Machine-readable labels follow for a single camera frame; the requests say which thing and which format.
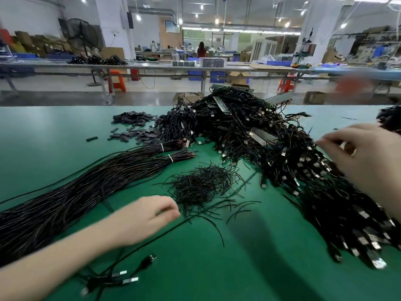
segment long dark hair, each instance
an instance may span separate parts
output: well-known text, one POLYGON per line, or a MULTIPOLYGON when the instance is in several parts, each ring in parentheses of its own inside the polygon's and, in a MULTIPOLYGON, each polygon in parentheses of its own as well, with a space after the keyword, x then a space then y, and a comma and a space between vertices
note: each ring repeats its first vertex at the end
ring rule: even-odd
POLYGON ((206 49, 204 48, 204 43, 203 43, 203 41, 201 41, 201 42, 199 43, 198 52, 199 52, 199 51, 204 52, 205 50, 206 50, 206 49))

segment fan stand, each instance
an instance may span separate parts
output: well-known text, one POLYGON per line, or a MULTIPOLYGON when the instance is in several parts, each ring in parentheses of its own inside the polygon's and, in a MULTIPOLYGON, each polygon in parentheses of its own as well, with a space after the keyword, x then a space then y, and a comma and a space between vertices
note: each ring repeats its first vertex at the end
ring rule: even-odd
MULTIPOLYGON (((83 49, 85 50, 86 57, 88 57, 89 55, 88 55, 88 52, 86 50, 86 46, 85 46, 85 43, 84 43, 83 40, 82 40, 82 46, 83 46, 83 49)), ((89 82, 86 86, 88 86, 88 87, 99 87, 99 86, 101 86, 101 83, 97 82, 95 80, 95 75, 93 74, 93 70, 91 70, 91 73, 92 73, 93 82, 89 82)))

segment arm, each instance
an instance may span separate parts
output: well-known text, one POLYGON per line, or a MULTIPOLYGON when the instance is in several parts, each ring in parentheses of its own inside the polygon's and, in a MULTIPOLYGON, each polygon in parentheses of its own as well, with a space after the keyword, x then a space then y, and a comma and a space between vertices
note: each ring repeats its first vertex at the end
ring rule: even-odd
POLYGON ((355 187, 401 222, 401 136, 377 125, 355 124, 316 143, 355 187), (341 142, 347 142, 344 150, 341 142))
POLYGON ((93 259, 114 248, 139 243, 179 216, 170 197, 140 198, 106 219, 1 268, 0 300, 42 300, 93 259))

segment red plastic stool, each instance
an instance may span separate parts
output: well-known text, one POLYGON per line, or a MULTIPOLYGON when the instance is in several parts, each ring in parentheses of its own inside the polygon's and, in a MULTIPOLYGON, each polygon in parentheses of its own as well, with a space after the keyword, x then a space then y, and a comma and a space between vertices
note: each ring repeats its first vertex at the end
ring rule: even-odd
POLYGON ((291 79, 286 80, 286 83, 283 85, 283 79, 280 80, 280 84, 278 85, 277 91, 283 86, 283 93, 292 90, 294 86, 291 84, 291 79))
POLYGON ((133 75, 139 75, 139 70, 130 69, 129 71, 131 73, 131 80, 139 81, 141 79, 141 77, 139 77, 139 76, 133 76, 133 75))
MULTIPOLYGON (((118 75, 121 74, 119 70, 110 70, 110 75, 118 75)), ((109 93, 112 92, 112 86, 110 84, 110 79, 108 78, 108 83, 109 83, 109 93)), ((127 91, 127 88, 125 87, 124 79, 121 76, 118 76, 118 82, 113 82, 113 87, 114 89, 121 89, 123 92, 127 91)))

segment red shirt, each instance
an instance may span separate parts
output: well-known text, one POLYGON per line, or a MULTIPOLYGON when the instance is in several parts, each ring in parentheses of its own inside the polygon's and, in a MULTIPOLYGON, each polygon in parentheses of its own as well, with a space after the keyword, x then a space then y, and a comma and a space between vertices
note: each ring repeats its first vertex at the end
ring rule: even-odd
POLYGON ((201 50, 200 48, 198 48, 198 58, 201 57, 206 57, 206 49, 201 50))

